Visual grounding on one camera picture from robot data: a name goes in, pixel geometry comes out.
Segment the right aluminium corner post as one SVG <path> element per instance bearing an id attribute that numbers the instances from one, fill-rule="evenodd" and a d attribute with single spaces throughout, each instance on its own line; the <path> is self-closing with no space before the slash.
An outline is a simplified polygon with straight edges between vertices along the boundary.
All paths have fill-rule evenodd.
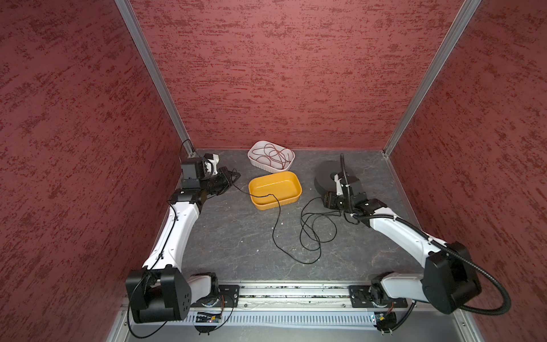
<path id="1" fill-rule="evenodd" d="M 427 68 L 422 80 L 420 81 L 417 90 L 409 102 L 403 116 L 397 124 L 393 134 L 388 140 L 386 146 L 383 149 L 383 155 L 388 159 L 395 150 L 395 147 L 402 138 L 406 128 L 410 124 L 418 108 L 438 77 L 440 71 L 444 67 L 448 58 L 450 57 L 454 47 L 456 47 L 459 39 L 461 38 L 464 30 L 469 25 L 475 12 L 478 10 L 481 4 L 481 0 L 465 0 L 463 1 L 459 11 L 454 17 L 450 28 L 445 34 L 436 54 L 434 55 L 430 65 Z"/>

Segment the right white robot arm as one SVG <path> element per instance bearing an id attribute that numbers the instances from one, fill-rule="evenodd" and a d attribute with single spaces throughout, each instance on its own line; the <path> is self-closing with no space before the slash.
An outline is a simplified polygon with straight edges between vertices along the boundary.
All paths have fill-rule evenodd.
<path id="1" fill-rule="evenodd" d="M 357 221 L 385 235 L 423 268 L 423 272 L 417 274 L 385 272 L 376 276 L 369 289 L 374 305 L 386 307 L 395 299 L 412 299 L 450 314 L 481 294 L 476 269 L 459 259 L 470 258 L 467 248 L 459 242 L 447 244 L 423 232 L 378 199 L 365 199 L 350 207 L 350 200 L 344 195 L 327 192 L 323 205 L 351 214 Z"/>

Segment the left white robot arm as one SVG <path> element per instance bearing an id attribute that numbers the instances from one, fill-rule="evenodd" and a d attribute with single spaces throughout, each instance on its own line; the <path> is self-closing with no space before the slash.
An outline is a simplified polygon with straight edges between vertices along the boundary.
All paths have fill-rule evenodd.
<path id="1" fill-rule="evenodd" d="M 223 307 L 218 278 L 213 272 L 185 278 L 182 259 L 192 232 L 210 197 L 225 193 L 233 184 L 225 167 L 196 188 L 177 189 L 168 200 L 170 213 L 160 237 L 141 269 L 133 270 L 125 286 L 130 316 L 135 323 L 185 319 L 192 305 Z"/>

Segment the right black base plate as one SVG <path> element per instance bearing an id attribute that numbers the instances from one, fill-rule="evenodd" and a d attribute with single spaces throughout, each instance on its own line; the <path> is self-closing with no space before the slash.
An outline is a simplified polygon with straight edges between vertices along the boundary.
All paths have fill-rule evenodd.
<path id="1" fill-rule="evenodd" d="M 354 309 L 404 309 L 408 307 L 406 299 L 381 299 L 375 303 L 370 285 L 350 285 L 349 299 Z"/>

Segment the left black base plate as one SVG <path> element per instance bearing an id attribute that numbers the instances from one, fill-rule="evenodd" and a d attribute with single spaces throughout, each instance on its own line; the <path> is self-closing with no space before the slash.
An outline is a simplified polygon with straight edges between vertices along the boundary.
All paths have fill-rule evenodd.
<path id="1" fill-rule="evenodd" d="M 239 285 L 221 284 L 215 293 L 210 294 L 192 304 L 196 309 L 236 308 L 239 303 Z"/>

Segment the aluminium mounting rail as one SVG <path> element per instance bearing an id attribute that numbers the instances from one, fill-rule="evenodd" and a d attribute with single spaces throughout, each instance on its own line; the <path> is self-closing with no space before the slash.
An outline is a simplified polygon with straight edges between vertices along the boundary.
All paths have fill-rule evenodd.
<path id="1" fill-rule="evenodd" d="M 213 283 L 204 290 L 182 291 L 182 306 L 184 310 L 192 307 L 197 302 L 219 289 L 217 283 Z M 370 285 L 370 291 L 375 303 L 380 303 L 381 299 L 406 299 L 410 303 L 411 297 L 390 298 L 387 295 L 380 295 L 380 286 L 378 284 L 338 284 L 338 283 L 285 283 L 285 282 L 239 282 L 229 283 L 228 285 L 239 285 L 240 309 L 343 309 L 352 308 L 348 287 L 350 285 Z M 196 310 L 220 310 L 220 309 L 196 309 Z"/>

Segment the aluminium corner post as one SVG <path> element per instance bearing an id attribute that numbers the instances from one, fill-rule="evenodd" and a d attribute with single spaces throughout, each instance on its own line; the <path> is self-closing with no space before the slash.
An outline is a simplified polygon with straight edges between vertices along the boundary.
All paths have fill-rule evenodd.
<path id="1" fill-rule="evenodd" d="M 189 134 L 185 128 L 185 125 L 182 121 L 182 118 L 179 114 L 179 111 L 175 105 L 168 86 L 165 82 L 165 79 L 162 76 L 162 73 L 159 69 L 157 62 L 152 54 L 150 46 L 145 38 L 145 35 L 140 27 L 137 16 L 132 4 L 128 0 L 115 0 L 115 4 L 118 7 L 122 19 L 131 35 L 131 38 L 142 58 L 143 63 L 145 64 L 146 69 L 154 83 L 154 86 L 160 96 L 160 99 L 168 112 L 168 115 L 174 125 L 174 128 L 179 135 L 179 139 L 182 142 L 182 147 L 185 149 L 186 153 L 190 157 L 195 157 L 197 153 L 195 152 L 192 141 L 189 137 Z"/>
<path id="2" fill-rule="evenodd" d="M 445 34 L 436 54 L 434 55 L 430 65 L 427 68 L 422 80 L 420 81 L 417 90 L 409 102 L 403 116 L 397 124 L 393 134 L 388 140 L 386 146 L 383 149 L 383 155 L 388 159 L 395 150 L 395 147 L 402 138 L 406 128 L 410 124 L 418 108 L 438 77 L 440 71 L 444 67 L 448 58 L 450 57 L 454 47 L 456 47 L 459 39 L 461 38 L 464 30 L 469 25 L 475 12 L 478 10 L 481 4 L 481 0 L 465 0 L 463 1 L 459 11 L 454 17 L 450 28 Z"/>

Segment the left aluminium corner post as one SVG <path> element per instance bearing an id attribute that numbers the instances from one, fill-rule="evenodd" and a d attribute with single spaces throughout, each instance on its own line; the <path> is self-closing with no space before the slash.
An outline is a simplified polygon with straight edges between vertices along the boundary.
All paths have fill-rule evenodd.
<path id="1" fill-rule="evenodd" d="M 195 157 L 197 153 L 195 152 L 192 141 L 189 137 L 189 134 L 185 128 L 185 125 L 182 121 L 182 118 L 179 114 L 179 111 L 175 105 L 168 86 L 165 82 L 165 79 L 162 76 L 162 73 L 159 69 L 157 62 L 152 54 L 150 46 L 145 38 L 145 35 L 140 27 L 137 16 L 132 4 L 128 0 L 115 0 L 115 4 L 118 7 L 122 19 L 131 35 L 131 38 L 142 58 L 143 63 L 145 64 L 146 69 L 154 83 L 154 86 L 160 96 L 160 99 L 168 112 L 168 115 L 174 125 L 174 128 L 179 135 L 179 139 L 182 142 L 182 147 L 185 149 L 186 153 L 190 157 Z"/>

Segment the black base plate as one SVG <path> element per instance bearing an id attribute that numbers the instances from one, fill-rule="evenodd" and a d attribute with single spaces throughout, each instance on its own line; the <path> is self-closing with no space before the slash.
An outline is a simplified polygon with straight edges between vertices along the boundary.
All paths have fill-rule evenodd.
<path id="1" fill-rule="evenodd" d="M 196 309 L 236 308 L 239 303 L 239 285 L 221 284 L 215 293 L 210 294 L 192 304 Z"/>
<path id="2" fill-rule="evenodd" d="M 354 309 L 404 309 L 408 307 L 406 299 L 381 299 L 375 303 L 370 285 L 350 285 L 349 299 Z"/>

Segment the yellow plastic tray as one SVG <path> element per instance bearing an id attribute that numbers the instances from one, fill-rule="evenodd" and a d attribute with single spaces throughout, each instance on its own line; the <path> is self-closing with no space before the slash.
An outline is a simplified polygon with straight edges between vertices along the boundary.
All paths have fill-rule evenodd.
<path id="1" fill-rule="evenodd" d="M 297 175 L 291 171 L 254 178 L 248 189 L 254 206 L 261 211 L 295 203 L 303 192 Z"/>

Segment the dark grey cable spool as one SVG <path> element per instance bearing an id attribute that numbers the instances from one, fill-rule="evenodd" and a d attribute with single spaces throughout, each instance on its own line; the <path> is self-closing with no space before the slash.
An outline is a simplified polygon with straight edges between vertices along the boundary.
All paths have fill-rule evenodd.
<path id="1" fill-rule="evenodd" d="M 315 170 L 314 186 L 318 194 L 324 197 L 328 192 L 335 195 L 342 195 L 342 189 L 334 180 L 335 175 L 342 172 L 339 161 L 327 160 L 322 162 Z M 363 193 L 364 189 L 356 173 L 352 168 L 346 166 L 346 174 L 353 193 Z"/>

